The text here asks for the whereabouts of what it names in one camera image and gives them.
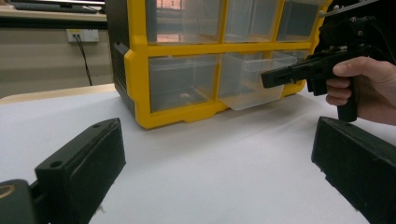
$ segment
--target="wall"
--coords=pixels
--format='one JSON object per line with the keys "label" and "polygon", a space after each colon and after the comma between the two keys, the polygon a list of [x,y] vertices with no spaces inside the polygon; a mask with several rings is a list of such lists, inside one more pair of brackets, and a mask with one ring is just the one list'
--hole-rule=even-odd
{"label": "wall", "polygon": [[[93,85],[112,83],[107,31],[99,39],[83,45]],[[65,29],[0,28],[0,98],[89,85],[81,51]]]}

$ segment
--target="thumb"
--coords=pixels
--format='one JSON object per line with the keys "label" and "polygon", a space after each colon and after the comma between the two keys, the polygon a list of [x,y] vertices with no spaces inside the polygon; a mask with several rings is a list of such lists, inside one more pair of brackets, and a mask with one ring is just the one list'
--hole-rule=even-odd
{"label": "thumb", "polygon": [[357,57],[338,63],[332,72],[339,77],[363,75],[374,82],[385,82],[396,78],[396,66],[368,57]]}

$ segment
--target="screw hole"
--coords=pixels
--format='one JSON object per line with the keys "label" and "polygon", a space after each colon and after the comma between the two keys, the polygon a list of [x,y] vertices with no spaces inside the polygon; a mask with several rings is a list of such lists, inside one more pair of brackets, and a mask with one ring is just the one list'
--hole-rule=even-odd
{"label": "screw hole", "polygon": [[58,166],[60,166],[60,165],[62,165],[62,162],[61,162],[61,161],[55,161],[55,162],[53,162],[53,163],[50,164],[50,167],[51,167],[51,168],[56,168],[56,167],[58,167]]}

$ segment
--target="finger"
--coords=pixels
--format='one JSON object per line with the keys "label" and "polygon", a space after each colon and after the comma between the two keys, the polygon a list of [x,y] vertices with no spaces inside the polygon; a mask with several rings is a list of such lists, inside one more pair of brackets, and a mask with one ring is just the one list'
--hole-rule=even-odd
{"label": "finger", "polygon": [[347,88],[350,85],[350,79],[345,77],[335,77],[326,80],[326,84],[335,88]]}
{"label": "finger", "polygon": [[334,87],[328,86],[327,94],[332,97],[345,100],[352,95],[352,91],[350,89],[340,89],[340,88],[334,88]]}
{"label": "finger", "polygon": [[337,97],[333,97],[333,96],[327,95],[326,96],[326,102],[329,105],[345,105],[347,103],[347,99],[340,99],[340,98],[337,98]]}
{"label": "finger", "polygon": [[384,82],[396,76],[396,67],[389,62],[380,62],[368,57],[357,57],[338,63],[332,72],[339,77],[364,75],[375,82]]}

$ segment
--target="hand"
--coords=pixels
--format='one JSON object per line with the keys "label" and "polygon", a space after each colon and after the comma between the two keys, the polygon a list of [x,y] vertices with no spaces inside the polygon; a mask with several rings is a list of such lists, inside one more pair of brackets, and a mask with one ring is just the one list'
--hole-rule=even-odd
{"label": "hand", "polygon": [[358,117],[374,122],[396,125],[396,66],[368,57],[338,63],[327,80],[330,105],[344,105],[351,96],[348,77],[354,77],[354,93]]}

